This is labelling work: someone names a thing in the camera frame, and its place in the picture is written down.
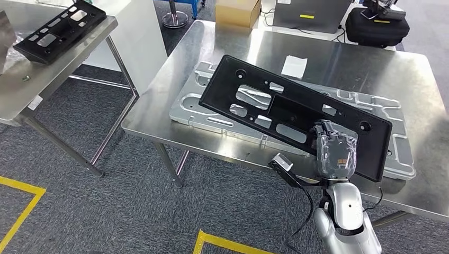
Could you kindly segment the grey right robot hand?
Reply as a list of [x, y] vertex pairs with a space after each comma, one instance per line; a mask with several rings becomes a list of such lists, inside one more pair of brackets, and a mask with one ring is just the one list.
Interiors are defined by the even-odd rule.
[[356, 169], [357, 139], [336, 130], [331, 121], [320, 120], [313, 127], [316, 133], [316, 158], [320, 177], [348, 180]]

